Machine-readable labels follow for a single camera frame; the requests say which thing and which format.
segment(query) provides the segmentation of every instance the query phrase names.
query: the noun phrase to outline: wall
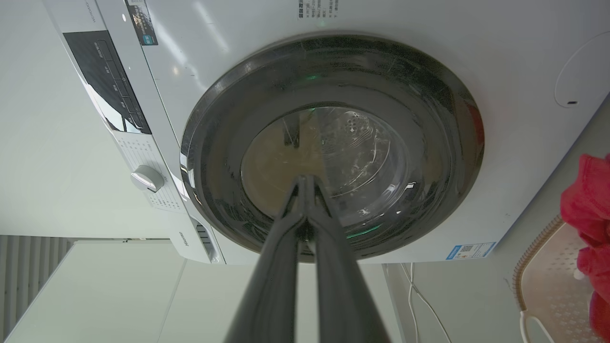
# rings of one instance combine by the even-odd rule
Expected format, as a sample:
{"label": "wall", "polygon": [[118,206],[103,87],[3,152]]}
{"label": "wall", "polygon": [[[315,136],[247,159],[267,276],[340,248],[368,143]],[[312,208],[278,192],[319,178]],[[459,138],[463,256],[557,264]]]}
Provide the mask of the wall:
{"label": "wall", "polygon": [[42,3],[0,1],[0,32],[0,234],[167,238]]}
{"label": "wall", "polygon": [[[453,343],[521,341],[519,309],[511,288],[513,271],[529,245],[559,214],[561,192],[576,179],[583,153],[598,157],[610,153],[610,96],[489,257],[415,265],[415,284],[438,313]],[[400,265],[390,266],[389,280],[406,338],[414,341],[408,287]],[[417,297],[414,305],[420,342],[445,342],[429,309]],[[531,327],[533,342],[548,342],[536,325]]]}

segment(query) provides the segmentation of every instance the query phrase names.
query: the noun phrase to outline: black display panel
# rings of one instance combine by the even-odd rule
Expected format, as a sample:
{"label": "black display panel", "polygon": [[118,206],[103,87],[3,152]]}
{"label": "black display panel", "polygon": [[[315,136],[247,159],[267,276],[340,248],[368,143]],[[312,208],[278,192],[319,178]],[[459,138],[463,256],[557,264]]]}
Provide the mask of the black display panel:
{"label": "black display panel", "polygon": [[106,104],[98,105],[113,130],[150,134],[108,31],[70,32],[63,36],[87,83]]}

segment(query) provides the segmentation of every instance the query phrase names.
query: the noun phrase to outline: radiator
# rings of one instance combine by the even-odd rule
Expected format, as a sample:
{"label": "radiator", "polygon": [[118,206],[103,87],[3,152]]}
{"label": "radiator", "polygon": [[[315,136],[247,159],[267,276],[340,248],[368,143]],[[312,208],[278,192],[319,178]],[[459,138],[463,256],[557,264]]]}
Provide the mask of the radiator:
{"label": "radiator", "polygon": [[67,238],[0,236],[0,342],[71,247]]}

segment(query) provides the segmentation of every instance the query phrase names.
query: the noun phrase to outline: brand logo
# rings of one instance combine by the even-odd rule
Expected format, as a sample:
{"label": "brand logo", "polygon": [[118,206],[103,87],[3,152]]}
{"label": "brand logo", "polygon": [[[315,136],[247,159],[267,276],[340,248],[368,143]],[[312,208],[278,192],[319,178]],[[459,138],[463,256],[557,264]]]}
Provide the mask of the brand logo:
{"label": "brand logo", "polygon": [[87,5],[87,10],[89,11],[89,15],[91,16],[91,20],[93,20],[93,22],[95,23],[95,16],[93,15],[93,11],[91,10],[91,6],[89,6],[89,3],[87,1],[85,1],[85,5]]}
{"label": "brand logo", "polygon": [[188,243],[187,243],[187,239],[184,238],[184,235],[182,234],[182,232],[178,232],[180,234],[180,237],[182,237],[182,241],[184,242],[184,245],[186,245],[188,247]]}

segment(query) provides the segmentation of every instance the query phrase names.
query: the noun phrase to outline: label sticker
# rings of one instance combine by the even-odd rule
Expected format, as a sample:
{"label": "label sticker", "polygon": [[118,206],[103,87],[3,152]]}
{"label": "label sticker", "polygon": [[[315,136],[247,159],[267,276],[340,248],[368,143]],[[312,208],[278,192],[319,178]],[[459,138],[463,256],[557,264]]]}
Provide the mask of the label sticker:
{"label": "label sticker", "polygon": [[456,245],[446,259],[481,258],[493,248],[496,242]]}
{"label": "label sticker", "polygon": [[140,45],[159,45],[145,0],[127,0],[127,5]]}
{"label": "label sticker", "polygon": [[298,0],[299,19],[337,18],[339,0]]}

